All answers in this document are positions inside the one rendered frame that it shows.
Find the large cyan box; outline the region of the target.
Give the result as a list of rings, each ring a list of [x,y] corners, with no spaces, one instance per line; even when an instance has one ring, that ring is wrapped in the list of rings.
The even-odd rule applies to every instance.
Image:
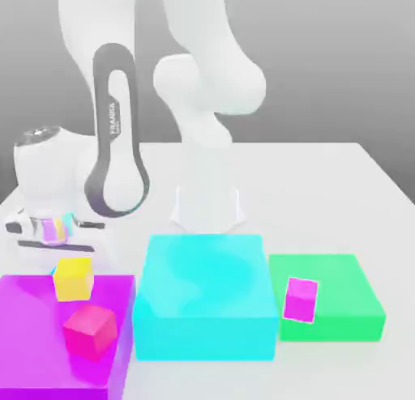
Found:
[[[279,314],[263,238],[151,236],[132,321],[138,360],[273,360]]]

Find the large green box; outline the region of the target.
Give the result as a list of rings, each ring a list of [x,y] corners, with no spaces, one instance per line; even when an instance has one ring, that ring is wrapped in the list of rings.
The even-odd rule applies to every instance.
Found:
[[[272,254],[269,270],[280,315],[281,342],[378,342],[386,313],[352,254]],[[319,283],[312,324],[283,318],[289,277]]]

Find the small yellow cube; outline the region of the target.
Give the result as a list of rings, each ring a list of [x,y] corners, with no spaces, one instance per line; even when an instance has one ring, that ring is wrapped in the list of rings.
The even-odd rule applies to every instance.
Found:
[[[94,285],[91,258],[61,258],[53,273],[53,284],[58,302],[89,300]]]

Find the small pink cube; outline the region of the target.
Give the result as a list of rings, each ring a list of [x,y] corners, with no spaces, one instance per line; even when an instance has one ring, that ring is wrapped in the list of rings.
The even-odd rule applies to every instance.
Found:
[[[77,309],[62,329],[66,349],[91,361],[100,361],[118,336],[115,313],[92,304]]]

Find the large magenta box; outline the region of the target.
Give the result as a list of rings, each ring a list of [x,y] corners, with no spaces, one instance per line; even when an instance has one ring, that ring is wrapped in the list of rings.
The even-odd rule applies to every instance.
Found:
[[[57,301],[51,275],[0,277],[0,400],[122,400],[133,343],[135,278],[97,275],[90,304],[118,337],[98,362],[66,349],[62,326],[83,302]]]

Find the small magenta cube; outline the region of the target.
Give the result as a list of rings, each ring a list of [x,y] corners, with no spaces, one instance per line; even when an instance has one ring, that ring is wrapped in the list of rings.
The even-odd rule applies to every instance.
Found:
[[[318,299],[319,283],[311,279],[289,277],[285,291],[283,318],[312,324]]]

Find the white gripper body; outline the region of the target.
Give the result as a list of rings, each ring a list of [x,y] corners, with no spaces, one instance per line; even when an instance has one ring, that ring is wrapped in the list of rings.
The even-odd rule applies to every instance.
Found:
[[[104,268],[112,262],[112,238],[103,233],[71,237],[63,245],[46,245],[26,236],[16,242],[22,270],[52,270],[62,258],[89,257]]]

